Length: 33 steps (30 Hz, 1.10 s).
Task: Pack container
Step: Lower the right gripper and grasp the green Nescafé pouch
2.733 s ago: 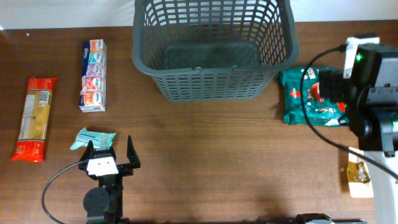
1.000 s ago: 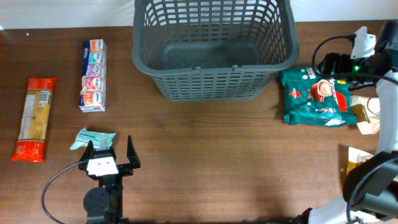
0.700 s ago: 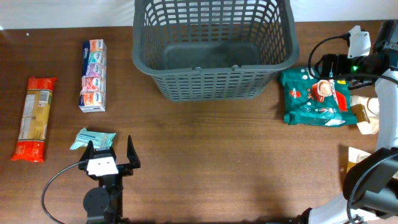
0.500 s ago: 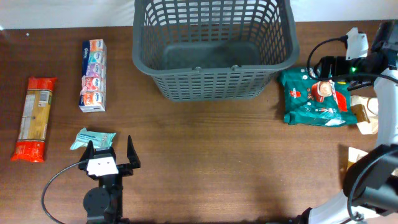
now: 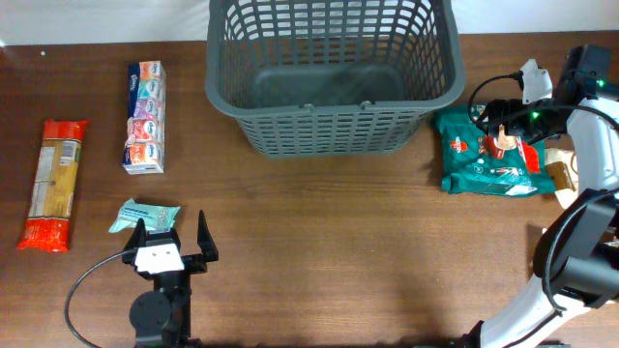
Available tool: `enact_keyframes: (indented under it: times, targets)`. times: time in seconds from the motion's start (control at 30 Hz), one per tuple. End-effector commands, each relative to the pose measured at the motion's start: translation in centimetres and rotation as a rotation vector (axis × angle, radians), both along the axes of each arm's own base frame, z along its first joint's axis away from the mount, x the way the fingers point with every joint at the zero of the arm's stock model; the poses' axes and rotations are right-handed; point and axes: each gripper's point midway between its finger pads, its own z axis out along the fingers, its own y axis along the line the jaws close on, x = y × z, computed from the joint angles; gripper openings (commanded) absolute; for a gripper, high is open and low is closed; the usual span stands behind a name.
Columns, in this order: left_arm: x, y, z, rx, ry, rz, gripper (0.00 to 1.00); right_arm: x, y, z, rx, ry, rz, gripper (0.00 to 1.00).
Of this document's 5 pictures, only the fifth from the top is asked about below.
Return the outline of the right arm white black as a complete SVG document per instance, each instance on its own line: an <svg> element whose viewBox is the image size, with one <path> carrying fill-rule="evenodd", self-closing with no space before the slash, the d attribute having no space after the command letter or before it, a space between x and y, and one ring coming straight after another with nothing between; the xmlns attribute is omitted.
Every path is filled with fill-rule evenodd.
<svg viewBox="0 0 619 348"><path fill-rule="evenodd" d="M494 100L471 122L488 135L535 144L568 135L578 197L542 235L526 287L498 314L480 321L457 347L538 347L558 328L618 299L618 250L602 241L618 229L618 87L609 82L609 49L572 48L559 81L529 60L511 73L523 96Z"/></svg>

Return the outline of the beige rice bag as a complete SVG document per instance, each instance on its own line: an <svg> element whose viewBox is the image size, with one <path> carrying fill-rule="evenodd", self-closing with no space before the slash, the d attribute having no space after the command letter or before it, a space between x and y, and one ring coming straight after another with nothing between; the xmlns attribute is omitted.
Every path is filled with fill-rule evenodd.
<svg viewBox="0 0 619 348"><path fill-rule="evenodd" d="M560 206L567 209L578 198L579 180L575 151L546 148L545 170L556 187L555 196Z"/></svg>

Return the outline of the green cocoa bag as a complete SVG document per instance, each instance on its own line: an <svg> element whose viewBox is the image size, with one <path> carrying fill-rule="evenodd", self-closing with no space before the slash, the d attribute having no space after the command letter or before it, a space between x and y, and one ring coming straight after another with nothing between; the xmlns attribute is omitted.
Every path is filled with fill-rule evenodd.
<svg viewBox="0 0 619 348"><path fill-rule="evenodd" d="M466 106L441 109L431 123L442 147L441 189L449 194L528 197L556 191L545 170L544 143L489 136L471 122Z"/></svg>

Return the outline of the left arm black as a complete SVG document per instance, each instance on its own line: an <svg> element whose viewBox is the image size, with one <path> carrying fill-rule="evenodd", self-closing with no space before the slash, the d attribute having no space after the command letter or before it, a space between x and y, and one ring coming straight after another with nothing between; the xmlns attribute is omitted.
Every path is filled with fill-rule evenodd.
<svg viewBox="0 0 619 348"><path fill-rule="evenodd" d="M137 275L151 281L153 289L132 303L129 319L136 347L201 347L191 333L191 278L207 272L219 260L219 251L203 212L197 221L198 253L183 255L173 228L149 231L140 219L127 241L122 261Z"/></svg>

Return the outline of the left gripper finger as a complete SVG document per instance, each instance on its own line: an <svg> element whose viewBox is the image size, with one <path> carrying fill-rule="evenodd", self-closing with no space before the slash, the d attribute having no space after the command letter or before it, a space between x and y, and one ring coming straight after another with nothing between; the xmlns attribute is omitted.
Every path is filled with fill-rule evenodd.
<svg viewBox="0 0 619 348"><path fill-rule="evenodd" d="M130 236L129 240L126 243L126 250L134 250L141 247L144 243L144 238L146 236L146 228L144 219L140 218L136 226Z"/></svg>
<svg viewBox="0 0 619 348"><path fill-rule="evenodd" d="M217 246L209 232L206 217L202 210L198 215L197 244L204 256L217 256Z"/></svg>

